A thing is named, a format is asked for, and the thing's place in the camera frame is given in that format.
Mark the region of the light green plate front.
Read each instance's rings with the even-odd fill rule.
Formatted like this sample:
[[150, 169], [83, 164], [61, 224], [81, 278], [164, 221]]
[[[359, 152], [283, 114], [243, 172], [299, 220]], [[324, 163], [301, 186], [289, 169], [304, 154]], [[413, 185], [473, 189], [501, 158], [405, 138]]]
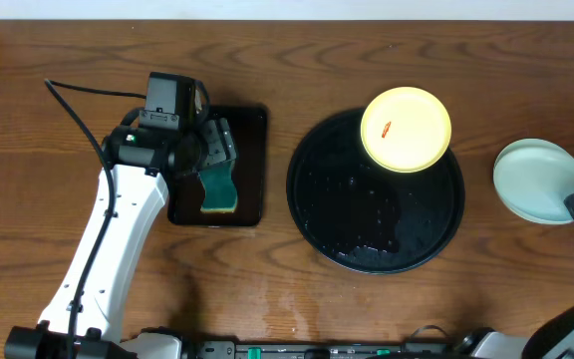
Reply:
[[563, 204], [560, 171], [542, 164], [499, 164], [493, 183], [504, 204], [515, 214], [540, 224], [566, 224], [572, 221]]

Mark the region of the yellow plate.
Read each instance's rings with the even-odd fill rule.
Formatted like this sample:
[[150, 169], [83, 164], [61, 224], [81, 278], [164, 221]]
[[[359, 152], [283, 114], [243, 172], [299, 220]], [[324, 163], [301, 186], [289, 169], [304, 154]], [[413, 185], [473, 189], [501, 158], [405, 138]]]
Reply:
[[360, 120], [361, 143], [380, 167], [416, 173], [434, 165], [446, 152], [451, 120], [444, 104], [416, 87], [397, 87], [379, 94]]

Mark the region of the light green plate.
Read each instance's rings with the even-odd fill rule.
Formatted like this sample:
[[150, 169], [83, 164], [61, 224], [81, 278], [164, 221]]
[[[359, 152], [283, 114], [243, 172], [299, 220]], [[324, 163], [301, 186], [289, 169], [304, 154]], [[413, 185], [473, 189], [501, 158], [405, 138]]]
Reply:
[[502, 203], [514, 214], [540, 224], [573, 218], [564, 199], [574, 193], [574, 158], [541, 139], [522, 139], [496, 158], [492, 180]]
[[540, 224], [566, 224], [572, 221], [563, 204], [560, 171], [542, 164], [499, 164], [493, 183], [504, 204], [515, 214]]

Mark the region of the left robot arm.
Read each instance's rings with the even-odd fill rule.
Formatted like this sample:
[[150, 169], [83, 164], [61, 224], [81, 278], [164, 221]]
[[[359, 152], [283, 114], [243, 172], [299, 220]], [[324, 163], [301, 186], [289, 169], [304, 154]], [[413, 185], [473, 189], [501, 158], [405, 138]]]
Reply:
[[183, 340], [146, 330], [123, 340], [125, 304], [151, 226], [177, 175], [229, 168], [236, 145], [226, 119], [185, 131], [119, 125], [102, 146], [105, 166], [75, 256], [34, 328], [15, 326], [7, 358], [185, 358]]

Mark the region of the green yellow sponge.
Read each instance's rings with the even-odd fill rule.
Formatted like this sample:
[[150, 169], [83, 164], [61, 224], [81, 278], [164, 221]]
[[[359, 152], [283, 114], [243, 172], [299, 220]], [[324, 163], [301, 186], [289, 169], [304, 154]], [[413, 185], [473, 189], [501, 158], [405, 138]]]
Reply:
[[200, 211], [203, 213], [235, 212], [238, 192], [232, 179], [235, 161], [201, 171], [198, 176], [204, 189]]

